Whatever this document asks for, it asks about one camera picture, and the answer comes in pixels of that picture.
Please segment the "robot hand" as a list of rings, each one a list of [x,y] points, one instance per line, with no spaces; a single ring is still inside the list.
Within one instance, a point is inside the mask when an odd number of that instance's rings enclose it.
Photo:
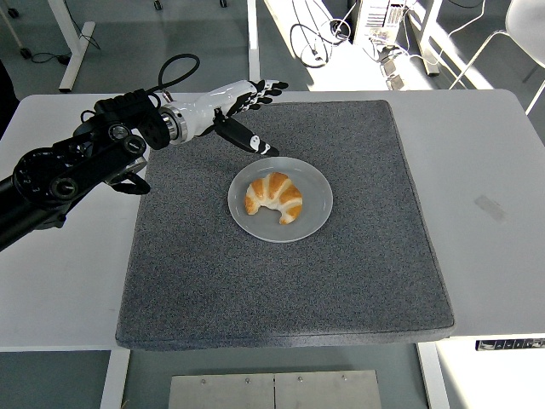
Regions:
[[[273,102],[288,84],[278,80],[257,83],[240,80],[200,96],[192,103],[178,106],[179,137],[183,142],[214,132],[249,153],[277,157],[279,150],[249,130],[234,116]]]

